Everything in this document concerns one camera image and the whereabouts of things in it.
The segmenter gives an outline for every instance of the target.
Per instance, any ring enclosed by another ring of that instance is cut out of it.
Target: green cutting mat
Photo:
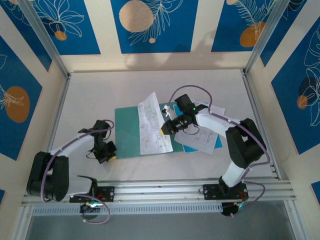
[[[159,104],[163,109],[165,103]],[[126,159],[141,156],[140,154],[140,130],[138,107],[123,107],[114,110],[115,115],[115,146],[117,148],[116,158]],[[171,135],[171,144],[174,152],[183,152],[184,149],[180,143],[177,143],[174,135]]]

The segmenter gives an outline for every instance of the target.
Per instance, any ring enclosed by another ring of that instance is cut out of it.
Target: black clamp
[[[222,202],[221,214],[224,216],[236,214],[240,209],[238,203],[244,203],[249,198],[245,183],[240,182],[234,187],[228,187],[222,177],[218,184],[204,184],[202,188],[203,192],[200,193],[204,195],[204,200],[230,200]]]
[[[194,124],[198,125],[196,115],[202,110],[208,108],[207,106],[200,104],[196,106],[188,97],[187,94],[184,94],[178,97],[176,100],[177,107],[182,112],[182,115],[177,116],[175,119],[167,120],[161,130],[164,135],[173,135],[179,132],[180,130],[188,128],[189,125]]]
[[[90,133],[92,131],[109,129],[110,125],[103,120],[97,120],[94,126],[90,129],[81,129],[78,133]],[[108,131],[103,132],[94,132],[90,135],[94,137],[94,147],[89,152],[92,152],[95,158],[98,160],[100,164],[105,161],[113,160],[117,157],[116,145],[113,141],[109,141],[108,143],[104,142],[104,138],[106,137]]]
[[[115,187],[114,186],[98,186],[97,179],[89,176],[78,176],[81,178],[90,179],[92,181],[90,191],[86,193],[86,195],[93,196],[102,202],[113,203],[115,197]],[[82,196],[73,196],[70,197],[70,203],[87,203],[90,199],[82,197]]]

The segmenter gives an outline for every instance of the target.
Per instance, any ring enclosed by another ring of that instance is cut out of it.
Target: floral line drawing
[[[291,0],[282,14],[288,19],[290,11],[298,11],[305,0]],[[271,14],[278,0],[264,0],[261,7],[257,6],[256,0],[226,0],[228,5],[235,6],[242,19],[248,26],[241,34],[240,44],[245,48],[256,45],[257,40],[265,27],[266,19]]]
[[[30,26],[15,1],[2,0],[17,19]],[[51,36],[60,41],[67,39],[67,33],[82,37],[83,33],[77,24],[84,21],[85,16],[69,10],[69,0],[32,0],[31,4]]]
[[[130,0],[120,10],[119,18],[122,26],[130,32],[130,45],[139,41],[156,39],[170,27],[170,13],[176,11],[184,0]]]
[[[4,5],[10,10],[12,15],[22,21],[24,24],[30,26],[28,20],[26,19],[26,16],[21,11],[20,7],[18,6],[18,3],[14,0],[1,0]]]
[[[6,55],[0,54],[0,70],[5,66],[6,59],[7,59]],[[0,84],[0,110],[3,109],[6,105],[8,105],[9,107],[10,104],[17,104],[17,105],[23,106],[24,105],[22,103],[23,99],[24,97],[17,98],[8,94]]]
[[[256,0],[226,0],[226,2],[228,5],[237,7],[240,17],[246,21],[246,24],[248,25],[247,29],[250,30],[250,32],[247,30],[246,33],[252,35],[252,31],[254,31],[254,39],[257,40],[265,26],[264,20],[270,15],[277,0],[270,0],[269,3],[264,0],[264,3],[260,8],[258,8]]]
[[[310,126],[320,124],[320,25],[313,33],[304,56],[307,77],[300,83],[297,106],[310,107]]]
[[[285,20],[288,20],[288,14],[289,12],[293,11],[293,12],[296,12],[296,11],[299,11],[300,8],[302,7],[303,3],[304,3],[305,0],[291,0],[288,4],[288,6],[286,7],[284,13],[282,14],[282,17],[285,19]]]

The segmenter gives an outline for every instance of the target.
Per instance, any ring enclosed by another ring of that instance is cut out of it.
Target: beige circle
[[[228,4],[228,5],[233,5],[236,2],[238,2],[238,0],[226,0],[226,4]]]
[[[149,39],[149,43],[154,44],[156,42],[156,39],[154,39],[153,37]]]
[[[138,33],[150,28],[154,22],[151,9],[142,1],[128,1],[119,12],[120,23],[129,32]]]

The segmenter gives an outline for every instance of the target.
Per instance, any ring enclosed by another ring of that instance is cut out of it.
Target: white table surface
[[[91,128],[96,120],[115,120],[115,109],[137,106],[152,92],[159,103],[166,103],[173,91],[187,84],[206,88],[213,104],[225,108],[225,115],[234,119],[254,119],[254,114],[238,69],[170,70],[73,73],[56,131],[53,148],[70,141],[82,128]],[[206,102],[206,93],[196,88],[181,89],[175,96]],[[109,140],[115,142],[114,131]],[[79,174],[99,181],[181,180],[218,178],[228,168],[231,159],[227,142],[213,156],[202,152],[174,152],[152,156],[116,159],[99,164],[88,159]],[[270,177],[269,166],[255,167],[248,177]]]

